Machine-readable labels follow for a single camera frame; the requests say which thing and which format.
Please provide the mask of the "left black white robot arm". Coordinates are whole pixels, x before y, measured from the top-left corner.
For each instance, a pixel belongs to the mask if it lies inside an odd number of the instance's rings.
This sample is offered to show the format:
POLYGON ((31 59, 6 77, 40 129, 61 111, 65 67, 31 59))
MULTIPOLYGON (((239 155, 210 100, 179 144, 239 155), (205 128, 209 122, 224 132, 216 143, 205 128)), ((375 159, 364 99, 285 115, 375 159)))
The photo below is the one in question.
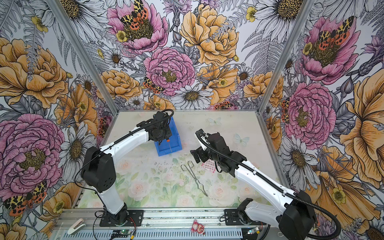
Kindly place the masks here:
POLYGON ((87 150, 79 174, 85 183, 95 191, 104 206, 104 218, 113 225, 122 226, 128 218, 128 208, 116 188, 116 166, 120 159, 136 147, 148 142, 162 142, 172 136, 169 127, 174 111, 158 111, 130 132, 100 148, 87 150))

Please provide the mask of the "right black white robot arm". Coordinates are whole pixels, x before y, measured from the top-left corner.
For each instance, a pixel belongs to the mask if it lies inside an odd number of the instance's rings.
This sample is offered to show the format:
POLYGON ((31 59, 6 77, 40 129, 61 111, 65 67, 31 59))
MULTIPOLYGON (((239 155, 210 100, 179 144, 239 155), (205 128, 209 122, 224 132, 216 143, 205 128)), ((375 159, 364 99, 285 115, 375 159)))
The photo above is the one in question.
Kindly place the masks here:
POLYGON ((289 240, 304 240, 309 236, 316 221, 313 207, 294 200, 294 191, 263 174, 239 152, 230 150, 220 133, 198 130, 195 135, 201 145, 191 151, 196 163, 214 161, 223 173, 247 183, 272 205, 269 210, 246 198, 237 208, 242 224, 261 222, 277 227, 289 240))

